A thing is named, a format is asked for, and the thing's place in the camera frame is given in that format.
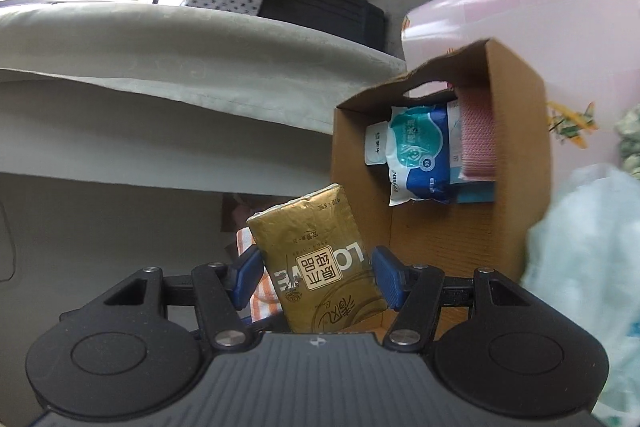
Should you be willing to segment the brown cardboard box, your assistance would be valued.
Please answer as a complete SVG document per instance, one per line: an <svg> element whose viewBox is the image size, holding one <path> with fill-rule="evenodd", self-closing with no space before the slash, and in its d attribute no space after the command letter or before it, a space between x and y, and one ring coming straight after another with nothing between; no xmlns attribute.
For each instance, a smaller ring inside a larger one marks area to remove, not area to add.
<svg viewBox="0 0 640 427"><path fill-rule="evenodd" d="M364 161L367 127L389 121L395 107L444 106L468 94L479 94L490 107L492 199L459 202L454 184L444 200L390 205L398 183L387 166ZM344 187L368 249L385 246L407 265L434 265L450 277L470 277L486 267L516 281L525 271L527 232L550 202L544 80L495 38L431 58L336 106L331 179Z"/></svg>

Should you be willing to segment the blue white wipes pack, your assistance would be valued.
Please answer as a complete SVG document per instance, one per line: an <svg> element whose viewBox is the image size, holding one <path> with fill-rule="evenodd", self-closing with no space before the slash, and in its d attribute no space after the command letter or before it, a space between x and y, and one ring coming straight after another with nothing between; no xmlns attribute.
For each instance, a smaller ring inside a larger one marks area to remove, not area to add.
<svg viewBox="0 0 640 427"><path fill-rule="evenodd" d="M390 207L451 198L445 105L393 107L386 132Z"/></svg>

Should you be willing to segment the white plastic shopping bag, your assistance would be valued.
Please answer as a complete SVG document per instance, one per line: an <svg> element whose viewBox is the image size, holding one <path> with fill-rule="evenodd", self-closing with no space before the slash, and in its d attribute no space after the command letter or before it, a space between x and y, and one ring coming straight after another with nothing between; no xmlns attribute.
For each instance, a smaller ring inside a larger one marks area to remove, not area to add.
<svg viewBox="0 0 640 427"><path fill-rule="evenodd" d="M597 417L638 425L638 180L608 164L574 170L527 233L521 283L602 343L610 369Z"/></svg>

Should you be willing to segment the pink knitted sponge cloth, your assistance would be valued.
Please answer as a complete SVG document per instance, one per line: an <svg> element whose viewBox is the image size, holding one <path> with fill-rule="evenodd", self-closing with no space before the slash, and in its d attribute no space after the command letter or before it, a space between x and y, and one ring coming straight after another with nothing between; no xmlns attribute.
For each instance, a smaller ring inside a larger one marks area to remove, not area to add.
<svg viewBox="0 0 640 427"><path fill-rule="evenodd" d="M496 179L496 138L491 92L488 88L459 88L462 167L469 181Z"/></svg>

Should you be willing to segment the green floral scrunchie cloth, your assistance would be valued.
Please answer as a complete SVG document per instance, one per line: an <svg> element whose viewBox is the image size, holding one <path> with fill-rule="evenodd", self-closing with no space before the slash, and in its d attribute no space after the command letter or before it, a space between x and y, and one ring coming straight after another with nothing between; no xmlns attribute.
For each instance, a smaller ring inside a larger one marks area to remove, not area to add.
<svg viewBox="0 0 640 427"><path fill-rule="evenodd" d="M637 104L615 124L620 137L620 168L634 179L640 179L640 105Z"/></svg>

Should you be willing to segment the white curtain cloth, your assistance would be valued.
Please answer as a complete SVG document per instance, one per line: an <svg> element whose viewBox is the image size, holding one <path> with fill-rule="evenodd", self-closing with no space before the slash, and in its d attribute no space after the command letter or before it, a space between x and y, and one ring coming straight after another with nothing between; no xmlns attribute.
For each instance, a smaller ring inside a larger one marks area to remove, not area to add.
<svg viewBox="0 0 640 427"><path fill-rule="evenodd" d="M330 181L335 107L405 72L321 31L118 3L1 12L1 169L296 196Z"/></svg>

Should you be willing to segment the dark plastic crate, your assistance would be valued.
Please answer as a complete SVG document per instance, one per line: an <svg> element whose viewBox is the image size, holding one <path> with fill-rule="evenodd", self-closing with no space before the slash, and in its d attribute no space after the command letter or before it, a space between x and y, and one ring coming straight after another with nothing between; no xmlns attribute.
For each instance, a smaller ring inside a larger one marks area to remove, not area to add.
<svg viewBox="0 0 640 427"><path fill-rule="evenodd" d="M262 0L258 15L385 51L385 13L368 0Z"/></svg>

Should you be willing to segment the pink play mat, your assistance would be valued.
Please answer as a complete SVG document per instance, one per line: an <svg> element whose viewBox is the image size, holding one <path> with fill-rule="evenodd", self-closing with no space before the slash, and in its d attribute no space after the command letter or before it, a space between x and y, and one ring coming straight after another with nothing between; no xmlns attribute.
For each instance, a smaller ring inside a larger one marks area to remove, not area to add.
<svg viewBox="0 0 640 427"><path fill-rule="evenodd" d="M639 103L639 0L433 0L401 29L408 68L496 38L541 75L552 116L590 114L570 141L551 132L553 180L620 160L616 122Z"/></svg>

